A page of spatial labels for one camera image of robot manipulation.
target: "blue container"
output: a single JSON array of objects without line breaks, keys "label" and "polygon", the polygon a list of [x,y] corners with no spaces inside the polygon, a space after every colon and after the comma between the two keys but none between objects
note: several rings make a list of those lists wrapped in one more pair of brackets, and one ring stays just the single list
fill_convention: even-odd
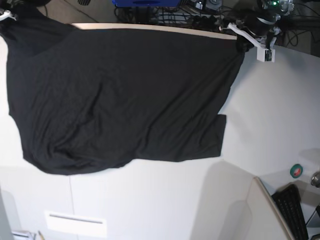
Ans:
[{"label": "blue container", "polygon": [[112,0],[119,8],[125,7],[176,7],[180,0]]}]

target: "floor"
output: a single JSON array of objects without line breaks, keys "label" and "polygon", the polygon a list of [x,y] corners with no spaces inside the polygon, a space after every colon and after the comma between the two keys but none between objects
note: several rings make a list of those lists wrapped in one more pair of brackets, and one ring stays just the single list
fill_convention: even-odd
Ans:
[{"label": "floor", "polygon": [[[225,0],[223,4],[232,7],[238,2],[239,0]],[[304,4],[311,7],[316,12],[320,13],[320,2],[307,2]],[[115,6],[113,5],[112,0],[93,0],[88,6],[82,6],[78,4],[77,0],[52,0],[50,3],[48,3],[46,8],[47,15],[49,18],[55,19],[59,22],[66,24],[117,22],[117,18],[114,15]],[[40,11],[43,14],[46,14],[46,9],[44,7],[41,7]],[[296,5],[295,11],[299,15],[316,16],[308,8],[303,7],[301,5]],[[315,36],[316,40],[320,40],[320,32],[315,32],[313,35]],[[292,42],[293,44],[296,44],[296,39],[293,39]],[[295,49],[300,52],[320,57],[320,41],[318,43],[315,43],[315,41],[312,38],[312,35],[309,32],[300,34],[298,36],[297,46],[292,46],[288,44],[287,47],[290,49]]]}]

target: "black t-shirt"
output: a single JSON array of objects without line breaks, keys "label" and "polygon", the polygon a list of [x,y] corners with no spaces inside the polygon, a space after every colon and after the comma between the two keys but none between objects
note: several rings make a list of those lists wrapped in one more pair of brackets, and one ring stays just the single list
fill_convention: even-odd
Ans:
[{"label": "black t-shirt", "polygon": [[234,40],[79,30],[27,5],[3,27],[7,91],[24,158],[50,174],[221,154],[218,114],[243,62]]}]

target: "wrinkled fabric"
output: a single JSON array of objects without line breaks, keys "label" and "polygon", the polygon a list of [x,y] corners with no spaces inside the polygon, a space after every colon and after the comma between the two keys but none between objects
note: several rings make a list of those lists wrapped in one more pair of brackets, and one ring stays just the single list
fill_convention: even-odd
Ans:
[{"label": "wrinkled fabric", "polygon": [[80,30],[15,9],[7,92],[23,157],[50,174],[133,159],[221,155],[224,105],[244,55],[234,40],[140,29]]}]

